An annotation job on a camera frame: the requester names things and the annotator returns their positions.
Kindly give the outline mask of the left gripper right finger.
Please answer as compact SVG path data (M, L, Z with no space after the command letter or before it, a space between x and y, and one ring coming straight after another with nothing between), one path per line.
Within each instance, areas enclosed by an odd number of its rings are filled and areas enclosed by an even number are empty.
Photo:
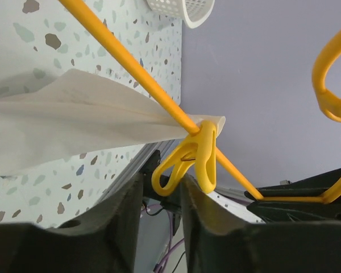
M341 221L253 224L181 180L189 272L341 272Z

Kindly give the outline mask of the yellow clothespin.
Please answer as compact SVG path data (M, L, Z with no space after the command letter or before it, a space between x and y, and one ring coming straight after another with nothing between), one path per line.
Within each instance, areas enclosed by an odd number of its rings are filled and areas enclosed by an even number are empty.
M217 128L211 121L202 121L196 135L188 135L154 170L153 190L160 196L174 192L190 167L194 167L200 189L211 193L217 183L216 172Z

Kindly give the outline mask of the aluminium mounting rail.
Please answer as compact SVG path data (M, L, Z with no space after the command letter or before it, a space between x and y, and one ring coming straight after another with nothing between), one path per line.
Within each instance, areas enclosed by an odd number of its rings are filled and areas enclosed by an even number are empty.
M179 139L174 139L163 142L146 144L135 155L134 159L132 159L126 165L124 170L117 175L113 183L105 190L105 192L98 199L98 201L95 202L95 204L97 205L98 203L107 199L119 188L121 188L125 182L132 178L133 175L137 174L156 150L160 151L160 158L165 159L170 154L171 150L175 148L179 143L180 143ZM248 205L252 202L250 199L246 198L244 192L241 190L217 186L215 191L243 205Z

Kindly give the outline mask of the orange plastic hanger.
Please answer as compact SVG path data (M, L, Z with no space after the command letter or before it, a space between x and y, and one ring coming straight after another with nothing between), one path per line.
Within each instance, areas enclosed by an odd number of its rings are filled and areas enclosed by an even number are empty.
M154 78L136 61L122 43L108 30L83 1L61 1L61 4L85 27L106 51L160 104L187 132L196 135L197 126L171 99ZM341 123L341 98L326 88L326 76L341 55L341 30L323 47L313 65L311 81L321 112ZM341 178L323 194L314 197L264 197L216 146L216 168L220 164L239 184L261 201L317 202L329 204L341 196Z

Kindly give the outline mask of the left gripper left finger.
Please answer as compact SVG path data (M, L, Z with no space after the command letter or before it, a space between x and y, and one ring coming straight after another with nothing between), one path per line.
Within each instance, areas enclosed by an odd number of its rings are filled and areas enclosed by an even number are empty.
M0 224L0 272L133 272L143 178L57 228Z

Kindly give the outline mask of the white laundry basket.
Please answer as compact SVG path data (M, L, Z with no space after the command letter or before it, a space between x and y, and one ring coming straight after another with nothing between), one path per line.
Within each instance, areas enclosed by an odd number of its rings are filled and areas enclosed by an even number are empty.
M182 19L191 29L202 25L210 16L215 0L147 0L156 13Z

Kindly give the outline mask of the white underwear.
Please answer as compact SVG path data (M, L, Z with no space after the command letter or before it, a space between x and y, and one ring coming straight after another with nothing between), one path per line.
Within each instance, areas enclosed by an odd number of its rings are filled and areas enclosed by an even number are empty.
M0 176L86 152L186 135L154 100L71 69L37 92L0 98Z

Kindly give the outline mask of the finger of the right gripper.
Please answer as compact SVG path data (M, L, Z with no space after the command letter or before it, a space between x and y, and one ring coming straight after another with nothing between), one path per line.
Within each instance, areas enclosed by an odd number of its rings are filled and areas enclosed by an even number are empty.
M341 202L330 204L314 202L255 201L247 210L266 223L302 221L341 221Z
M285 185L260 187L264 197L301 196L314 197L323 194L341 178L341 168L308 177Z

